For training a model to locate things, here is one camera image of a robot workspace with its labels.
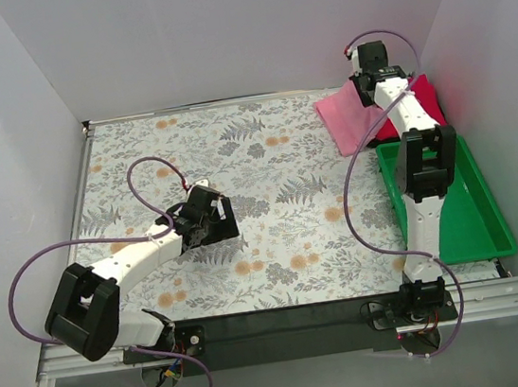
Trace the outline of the pink t shirt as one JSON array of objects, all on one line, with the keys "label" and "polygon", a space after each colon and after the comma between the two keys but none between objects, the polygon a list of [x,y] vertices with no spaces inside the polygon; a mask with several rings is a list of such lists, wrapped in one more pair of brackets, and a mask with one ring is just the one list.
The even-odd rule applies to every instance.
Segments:
[{"label": "pink t shirt", "polygon": [[314,109],[342,157],[355,152],[383,111],[376,105],[364,107],[351,80],[347,80],[339,91],[315,102]]}]

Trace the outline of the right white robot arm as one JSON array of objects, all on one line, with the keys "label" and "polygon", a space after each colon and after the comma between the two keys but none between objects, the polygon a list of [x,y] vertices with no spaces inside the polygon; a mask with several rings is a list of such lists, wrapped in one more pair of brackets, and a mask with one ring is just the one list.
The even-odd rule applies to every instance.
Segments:
[{"label": "right white robot arm", "polygon": [[394,313],[412,323],[434,319],[445,307],[439,229],[455,177],[456,132],[426,112],[410,89],[414,81],[389,63],[383,41],[351,45],[346,57],[352,61],[350,78],[362,103],[386,111],[401,141],[395,178],[405,206],[410,254]]}]

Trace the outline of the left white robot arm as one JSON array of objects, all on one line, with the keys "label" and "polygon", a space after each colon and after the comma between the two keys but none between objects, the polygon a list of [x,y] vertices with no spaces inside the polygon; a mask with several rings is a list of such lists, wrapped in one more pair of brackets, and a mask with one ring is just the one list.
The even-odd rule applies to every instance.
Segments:
[{"label": "left white robot arm", "polygon": [[138,242],[127,244],[90,267],[63,271],[45,331],[89,361],[111,349],[132,346],[157,359],[175,350],[175,322],[155,310],[121,310],[121,298],[149,274],[191,249],[240,234],[230,199],[208,185],[194,185],[185,202],[159,217]]}]

